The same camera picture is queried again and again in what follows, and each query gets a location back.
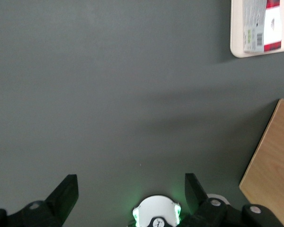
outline black mechanical arm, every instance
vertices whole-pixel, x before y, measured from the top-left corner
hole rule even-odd
[[[62,227],[78,200],[76,175],[68,175],[45,201],[34,201],[7,216],[0,209],[0,227]]]
[[[264,206],[248,204],[239,211],[220,199],[208,198],[194,174],[185,175],[185,197],[191,215],[177,227],[284,227]]]

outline wooden board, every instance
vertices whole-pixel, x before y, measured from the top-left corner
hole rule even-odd
[[[284,225],[284,99],[280,99],[240,183],[250,203],[271,209]]]
[[[284,52],[284,0],[280,1],[282,20],[282,47],[280,50],[265,53],[247,53],[243,51],[243,0],[231,0],[231,40],[230,49],[238,58]]]

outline white plastic part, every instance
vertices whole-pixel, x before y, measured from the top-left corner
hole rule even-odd
[[[207,196],[208,196],[209,198],[220,199],[220,200],[222,200],[223,202],[225,202],[226,205],[230,205],[230,203],[228,202],[228,200],[227,200],[224,196],[217,195],[217,194],[207,194]]]
[[[280,1],[282,21],[281,49],[263,53],[248,53],[243,51],[243,0],[231,0],[231,43],[230,49],[234,56],[245,58],[256,55],[284,52],[284,0]]]
[[[176,227],[180,222],[180,211],[180,205],[170,198],[162,195],[154,195],[144,199],[137,208],[133,209],[133,217],[136,220],[137,227],[147,227],[151,219],[155,217],[162,217],[169,225]],[[155,221],[157,221],[155,227],[164,226],[161,218]]]

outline barcode label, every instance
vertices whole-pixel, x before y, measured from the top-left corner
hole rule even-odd
[[[262,46],[263,45],[263,33],[258,33],[257,34],[257,46]]]

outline white tray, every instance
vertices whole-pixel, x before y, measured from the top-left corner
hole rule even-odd
[[[284,0],[280,1],[282,19],[281,49],[265,53],[246,53],[243,51],[243,0],[231,0],[231,52],[238,58],[284,52]]]

